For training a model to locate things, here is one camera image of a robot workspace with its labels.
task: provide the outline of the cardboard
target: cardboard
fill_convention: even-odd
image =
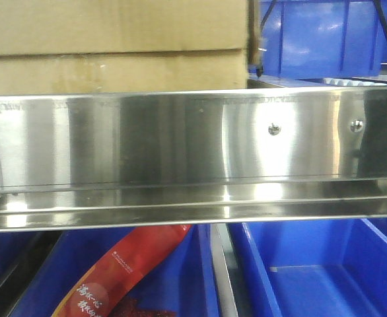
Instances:
[[[247,0],[0,0],[0,55],[244,49]]]
[[[245,88],[245,50],[0,57],[0,95]]]

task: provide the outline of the metal frame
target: metal frame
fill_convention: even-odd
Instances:
[[[0,97],[0,231],[381,216],[387,87]]]

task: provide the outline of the shelf lip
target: shelf lip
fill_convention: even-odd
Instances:
[[[387,87],[0,96],[0,231],[387,216]]]
[[[87,199],[92,194],[96,194],[97,204]],[[68,206],[40,205],[49,201],[67,202]],[[0,197],[0,231],[362,217],[387,217],[387,179],[32,192]]]

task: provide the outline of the red plastic bag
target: red plastic bag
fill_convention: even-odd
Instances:
[[[52,317],[107,317],[132,287],[181,243],[190,227],[133,229],[81,277]]]

